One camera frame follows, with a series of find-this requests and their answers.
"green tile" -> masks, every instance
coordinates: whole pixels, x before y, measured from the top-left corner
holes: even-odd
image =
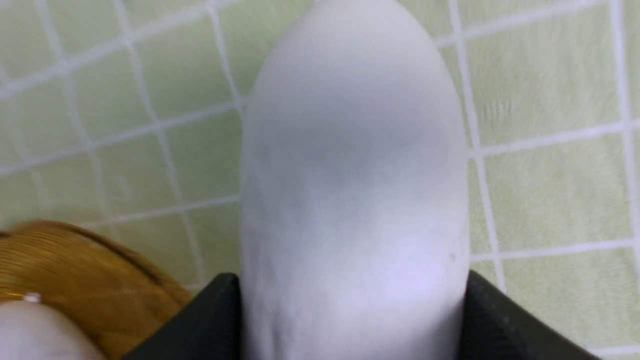
[[[191,288],[189,290],[191,295],[194,296],[194,297],[196,297],[201,291],[202,291],[202,289],[200,289],[200,288]]]
[[[116,38],[120,25],[112,1],[48,0],[54,26],[68,54]]]
[[[0,168],[22,161],[10,138],[9,117],[11,116],[13,116],[13,111],[9,102],[0,101]]]
[[[16,95],[18,123],[29,153],[43,156],[81,144],[67,111],[63,82],[53,79]]]
[[[80,154],[38,168],[53,220],[81,224],[102,220],[89,156]]]
[[[189,238],[179,215],[117,225],[122,243],[139,252],[183,285],[198,281]]]
[[[432,37],[453,32],[447,0],[399,0]]]
[[[210,19],[144,40],[138,51],[151,102],[162,119],[231,100]]]
[[[462,75],[460,74],[460,66],[458,63],[458,52],[455,47],[445,47],[440,49],[440,55],[447,65],[447,70],[451,75],[454,85],[456,86],[456,92],[460,98],[460,108],[462,109],[462,116],[465,118],[465,137],[467,138],[467,146],[471,147],[471,135],[469,133],[469,124],[467,124],[467,107],[465,107],[465,96],[462,91]]]
[[[109,55],[73,73],[80,117],[94,140],[150,123],[138,95],[127,51]]]
[[[485,162],[501,251],[632,237],[620,135]]]
[[[6,227],[45,215],[38,200],[30,172],[19,172],[0,179],[0,216]]]
[[[640,117],[640,1],[624,2],[627,74],[634,118]]]
[[[155,135],[99,149],[109,205],[124,215],[176,205],[167,166]]]
[[[640,343],[634,250],[502,262],[509,296],[587,348]]]
[[[231,73],[241,94],[249,94],[271,48],[312,5],[313,0],[244,0],[220,11]]]
[[[491,252],[489,232],[486,228],[486,217],[482,197],[480,196],[480,182],[475,161],[469,161],[469,218],[471,221],[471,253],[487,254]]]
[[[240,205],[224,204],[189,212],[200,240],[207,279],[240,272]]]
[[[129,21],[134,27],[162,19],[205,0],[124,0]]]
[[[184,200],[236,195],[242,123],[236,111],[167,131]]]
[[[111,237],[111,229],[109,228],[108,225],[90,225],[90,226],[85,226],[84,228],[89,231],[93,231],[94,233],[104,236],[106,238]]]
[[[620,120],[609,7],[467,44],[483,144]]]
[[[475,261],[471,263],[471,269],[482,275],[493,285],[498,286],[498,274],[495,271],[495,264],[493,264],[493,261]]]
[[[0,10],[0,63],[23,78],[55,63],[33,1],[11,1]]]
[[[568,0],[458,0],[460,21],[463,25],[496,20],[518,15],[527,10],[539,10],[545,6],[565,3]]]

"white grout line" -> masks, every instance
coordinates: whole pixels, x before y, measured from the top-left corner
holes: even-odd
[[[510,152],[533,150],[539,147],[597,138],[608,134],[620,133],[624,130],[624,128],[625,125],[623,122],[614,122],[612,124],[588,127],[586,129],[561,131],[559,133],[554,133],[548,136],[541,136],[539,138],[529,138],[526,140],[516,140],[514,142],[503,143],[499,145],[482,146],[478,148],[477,151],[478,155],[486,158],[489,156],[507,154]]]
[[[634,246],[633,239],[623,240],[606,240],[597,241],[592,243],[581,243],[576,245],[569,245],[563,247],[552,247],[547,249],[534,249],[534,250],[521,250],[521,251],[508,251],[501,252],[499,258],[501,260],[507,259],[527,259],[527,258],[540,258],[547,256],[563,256],[571,254],[580,254],[581,252],[596,251],[596,250],[612,250],[631,248]],[[471,255],[472,262],[493,260],[493,254],[474,254]]]
[[[131,33],[131,39],[133,39],[134,42],[139,42],[197,20],[206,15],[206,4],[190,6],[136,29]],[[123,37],[109,40],[92,47],[84,53],[65,59],[65,63],[67,64],[66,70],[71,72],[79,67],[94,63],[115,51],[124,49],[125,39]],[[7,96],[6,93],[8,88],[12,88],[14,92],[25,91],[59,76],[59,74],[60,64],[55,64],[46,69],[38,70],[24,78],[14,79],[10,84],[7,84],[4,88],[0,89],[0,94],[2,94],[2,96]]]
[[[504,270],[502,269],[502,262],[498,257],[500,248],[495,228],[495,220],[493,218],[491,198],[489,197],[489,186],[486,180],[484,158],[477,153],[477,150],[480,148],[480,130],[477,123],[476,106],[474,104],[473,88],[471,87],[471,76],[469,74],[469,66],[467,63],[467,50],[465,49],[465,40],[462,37],[458,0],[449,0],[449,11],[451,12],[451,24],[456,39],[456,50],[458,53],[458,63],[460,65],[460,76],[463,85],[465,107],[467,109],[467,123],[469,125],[471,142],[473,148],[476,150],[474,159],[476,161],[476,170],[480,185],[480,197],[482,198],[484,216],[486,218],[486,227],[489,232],[489,241],[491,243],[492,254],[494,256],[493,264],[495,265],[495,271],[498,278],[498,287],[503,293],[506,293],[507,288],[504,280]]]
[[[118,22],[120,23],[120,29],[124,34],[125,44],[129,51],[129,60],[131,62],[133,74],[136,80],[136,84],[138,86],[138,93],[144,104],[145,111],[147,112],[147,115],[151,118],[151,121],[153,123],[153,132],[156,134],[158,142],[160,143],[163,159],[167,166],[167,176],[169,179],[169,183],[171,185],[173,196],[175,197],[175,200],[177,201],[178,205],[180,207],[183,207],[184,196],[182,194],[182,190],[180,189],[178,175],[175,168],[175,163],[173,161],[173,156],[171,154],[169,142],[167,140],[166,133],[163,131],[163,127],[160,125],[160,123],[162,122],[157,116],[156,111],[153,109],[151,98],[149,96],[149,90],[147,88],[147,83],[144,78],[142,62],[140,60],[140,57],[138,56],[138,52],[134,46],[134,43],[131,40],[131,25],[129,24],[129,19],[127,17],[127,10],[124,4],[122,3],[122,0],[113,0],[113,3],[116,7],[116,14],[118,17]],[[196,234],[196,231],[193,229],[193,224],[191,223],[191,219],[189,219],[189,217],[187,216],[186,212],[183,209],[179,210],[179,215],[180,215],[180,219],[182,220],[182,224],[185,228],[185,231],[187,232],[187,237],[189,239],[189,247],[191,248],[191,255],[195,260],[195,267],[198,274],[198,281],[201,284],[204,284],[204,282],[206,281],[204,258],[202,256],[200,242],[198,241],[198,235]]]
[[[633,355],[640,354],[640,346],[628,346],[628,347],[611,347],[611,348],[594,348],[589,350],[593,355],[599,357],[619,356],[619,355]]]
[[[164,209],[157,209],[157,210],[145,211],[142,213],[123,215],[123,216],[112,219],[112,222],[116,224],[121,224],[125,222],[143,220],[147,218],[164,217],[167,215],[185,213],[191,210],[203,209],[203,208],[208,208],[213,206],[220,206],[220,205],[230,204],[230,203],[239,202],[239,201],[240,201],[240,197],[237,195],[228,196],[228,197],[217,197],[213,199],[192,202],[191,204],[186,204],[183,206],[171,206],[169,208],[164,208]],[[104,225],[104,222],[88,222],[85,224],[80,224],[80,226],[82,227],[97,227],[102,225]]]
[[[211,24],[213,26],[213,33],[216,40],[216,46],[218,47],[218,54],[220,56],[220,64],[222,66],[222,71],[224,72],[225,77],[227,78],[227,82],[229,84],[229,88],[231,89],[231,94],[234,98],[236,111],[240,115],[240,119],[244,120],[243,102],[241,100],[240,94],[238,93],[236,82],[234,81],[234,77],[231,71],[231,65],[229,64],[229,59],[227,57],[227,45],[225,44],[225,37],[222,31],[222,25],[220,24],[220,16],[218,14],[218,7],[216,6],[216,0],[209,1],[207,12],[211,17]]]
[[[557,3],[501,18],[486,24],[469,26],[464,29],[463,36],[466,40],[484,37],[500,31],[516,28],[518,26],[547,20],[552,17],[577,13],[581,10],[592,8],[604,3],[605,0],[574,0],[570,2]]]
[[[194,6],[187,7],[185,9],[181,9],[180,11],[167,15],[166,17],[163,17],[155,22],[151,22],[150,24],[147,24],[140,28],[133,29],[130,34],[130,40],[133,42],[139,42],[181,26],[183,24],[197,20],[207,15],[207,12],[210,11],[209,8],[212,4],[215,5],[215,12],[217,13],[217,10],[219,10],[220,8],[230,6],[230,4],[240,1],[242,0],[210,0],[208,3],[200,3]],[[487,24],[470,26],[469,28],[465,29],[462,35],[465,38],[476,38],[480,36],[491,35],[498,31],[503,31],[515,26],[541,21],[549,17],[575,13],[602,3],[604,3],[604,0],[574,0],[569,3],[560,3],[557,5],[546,6],[543,8],[529,10],[525,13],[520,13],[517,15],[505,17],[503,19],[495,20]],[[454,39],[454,35],[451,34],[437,38],[435,39],[435,42],[438,47],[446,47],[454,45]],[[107,56],[108,54],[121,50],[123,48],[124,39],[112,39],[89,49],[83,54],[68,58],[68,70],[71,71],[79,67],[89,65]],[[0,98],[9,96],[7,91],[9,86],[11,86],[16,92],[25,91],[28,88],[34,87],[38,84],[55,78],[59,74],[59,72],[60,70],[58,66],[54,65],[46,69],[38,70],[24,78],[14,79],[11,84],[5,85],[4,88],[0,88]]]
[[[634,134],[631,114],[631,102],[629,96],[629,83],[627,79],[627,52],[625,50],[625,33],[623,22],[623,10],[621,0],[611,0],[611,26],[614,44],[614,57],[616,60],[616,79],[618,83],[618,96],[620,113],[622,114],[623,147],[625,157],[625,172],[629,196],[629,210],[631,223],[636,243],[636,273],[640,274],[640,204],[638,201],[638,178],[636,173],[636,151],[634,149]]]
[[[0,80],[3,83],[8,83],[10,81],[9,76],[7,75],[2,65],[0,65]],[[9,141],[11,141],[13,148],[18,153],[18,156],[20,156],[20,158],[22,159],[22,162],[29,163],[29,161],[32,159],[32,156],[29,153],[27,143],[24,139],[24,133],[22,132],[22,129],[19,125],[16,100],[14,98],[9,98],[7,100],[7,103],[9,104],[10,108],[9,115],[6,119]],[[41,173],[37,169],[33,168],[30,169],[29,176],[31,177],[31,181],[36,188],[36,196],[38,198],[40,211],[42,211],[42,214],[44,216],[51,217],[51,198],[49,197],[47,187],[44,185]]]
[[[231,109],[235,109],[234,103],[219,104],[219,105],[211,106],[210,108],[207,108],[202,111],[196,111],[194,113],[183,115],[181,117],[176,117],[173,119],[169,119],[167,121],[162,121],[162,123],[160,123],[160,125],[158,126],[162,129],[168,129],[174,126],[187,124],[192,121],[197,121],[206,117],[215,116]],[[45,165],[48,163],[52,163],[53,161],[58,161],[74,155],[82,154],[82,153],[85,153],[86,151],[97,150],[103,147],[115,145],[120,142],[132,140],[139,136],[152,133],[156,127],[157,126],[155,124],[141,126],[137,129],[133,129],[126,133],[110,136],[109,138],[106,138],[97,142],[93,142],[91,143],[91,146],[89,148],[86,148],[83,146],[73,147],[71,149],[65,149],[63,151],[55,152],[53,154],[42,156],[40,158],[31,158],[29,161],[25,161],[24,163],[21,163],[19,165],[7,167],[7,168],[0,168],[0,179],[4,176],[8,176],[17,172],[26,171],[33,167]]]
[[[109,209],[109,203],[107,199],[106,186],[104,184],[104,174],[102,173],[102,165],[100,164],[100,159],[96,155],[95,151],[91,150],[92,142],[87,134],[82,120],[78,114],[77,109],[77,94],[76,89],[73,84],[73,80],[69,76],[68,67],[65,59],[65,52],[62,47],[62,43],[60,42],[60,37],[56,28],[51,20],[51,14],[49,13],[49,5],[46,0],[35,0],[36,10],[38,12],[38,16],[40,17],[40,22],[42,23],[43,28],[45,29],[45,34],[47,37],[47,41],[49,43],[49,47],[51,51],[54,53],[56,61],[58,62],[58,70],[59,77],[63,80],[63,92],[65,96],[65,100],[67,102],[67,111],[68,115],[71,119],[72,127],[76,132],[76,135],[80,137],[82,141],[82,145],[85,148],[85,152],[87,153],[91,167],[93,170],[93,180],[95,182],[98,206],[100,208],[100,212],[105,219],[111,218],[111,211]],[[118,230],[110,225],[109,226],[110,235],[114,239],[120,239],[120,234]]]

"bathroom floor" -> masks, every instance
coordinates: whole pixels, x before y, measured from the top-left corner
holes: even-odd
[[[596,354],[640,359],[640,2],[399,1],[465,110],[473,268]],[[237,271],[246,96],[312,5],[0,1],[2,226],[84,225],[193,291]]]

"white sock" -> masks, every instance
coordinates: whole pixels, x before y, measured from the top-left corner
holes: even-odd
[[[266,60],[243,146],[245,360],[454,359],[467,146],[420,24],[321,1]]]

